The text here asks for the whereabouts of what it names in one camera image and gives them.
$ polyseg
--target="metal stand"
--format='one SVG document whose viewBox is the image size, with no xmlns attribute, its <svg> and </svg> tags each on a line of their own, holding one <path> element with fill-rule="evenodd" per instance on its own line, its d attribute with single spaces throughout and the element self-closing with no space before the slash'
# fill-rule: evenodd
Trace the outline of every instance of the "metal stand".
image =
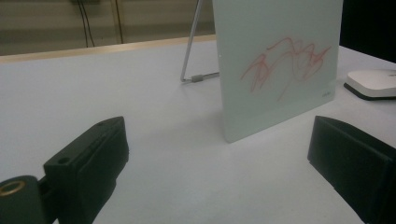
<svg viewBox="0 0 396 224">
<path fill-rule="evenodd" d="M 189 57 L 190 57 L 190 52 L 191 52 L 192 40 L 194 39 L 194 36 L 195 36 L 195 30 L 197 28 L 199 15 L 201 13 L 201 8 L 202 8 L 203 2 L 204 2 L 204 0 L 197 0 L 197 6 L 195 8 L 194 21 L 192 22 L 189 43 L 187 45 L 186 56 L 184 57 L 183 70 L 181 71 L 181 76 L 180 76 L 180 81 L 183 83 L 200 82 L 205 79 L 219 76 L 219 73 L 211 73 L 211 74 L 207 74 L 207 75 L 196 75 L 196 76 L 192 76 L 190 78 L 185 78 L 187 64 L 189 62 Z"/>
</svg>

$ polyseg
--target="gold screw hole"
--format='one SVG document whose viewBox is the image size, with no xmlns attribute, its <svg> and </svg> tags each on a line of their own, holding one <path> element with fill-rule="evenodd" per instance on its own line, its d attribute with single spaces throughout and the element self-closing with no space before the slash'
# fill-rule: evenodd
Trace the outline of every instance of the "gold screw hole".
<svg viewBox="0 0 396 224">
<path fill-rule="evenodd" d="M 25 187 L 26 183 L 22 180 L 11 181 L 0 187 L 0 197 L 16 193 Z"/>
</svg>

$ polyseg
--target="red drawing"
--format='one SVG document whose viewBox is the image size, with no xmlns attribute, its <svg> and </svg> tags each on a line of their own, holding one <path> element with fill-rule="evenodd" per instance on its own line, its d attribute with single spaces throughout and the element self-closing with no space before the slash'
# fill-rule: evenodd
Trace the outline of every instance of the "red drawing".
<svg viewBox="0 0 396 224">
<path fill-rule="evenodd" d="M 293 80 L 306 81 L 320 70 L 324 56 L 331 47 L 318 53 L 315 53 L 315 48 L 315 44 L 304 46 L 302 40 L 293 41 L 289 37 L 281 39 L 257 57 L 240 79 L 252 77 L 250 91 L 254 92 L 264 85 L 277 67 L 283 62 L 290 62 L 290 80 L 277 99 L 280 100 Z"/>
</svg>

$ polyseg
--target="white board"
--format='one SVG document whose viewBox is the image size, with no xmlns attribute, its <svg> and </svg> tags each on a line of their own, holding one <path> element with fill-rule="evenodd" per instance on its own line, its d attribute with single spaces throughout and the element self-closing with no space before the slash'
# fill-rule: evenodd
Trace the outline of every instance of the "white board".
<svg viewBox="0 0 396 224">
<path fill-rule="evenodd" d="M 334 97 L 342 0 L 213 0 L 225 137 Z"/>
</svg>

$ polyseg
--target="white table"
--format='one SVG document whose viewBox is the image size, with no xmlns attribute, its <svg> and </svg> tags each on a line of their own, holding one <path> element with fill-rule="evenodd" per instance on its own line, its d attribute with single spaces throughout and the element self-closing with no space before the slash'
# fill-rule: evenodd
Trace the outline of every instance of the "white table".
<svg viewBox="0 0 396 224">
<path fill-rule="evenodd" d="M 186 45 L 0 64 L 0 181 L 42 164 L 96 122 L 124 116 L 130 161 L 96 224 L 362 223 L 310 165 L 316 115 L 396 147 L 396 102 L 367 102 L 349 71 L 395 63 L 340 48 L 335 100 L 233 144 L 218 79 L 182 85 Z M 216 42 L 193 45 L 188 74 L 218 71 Z"/>
</svg>

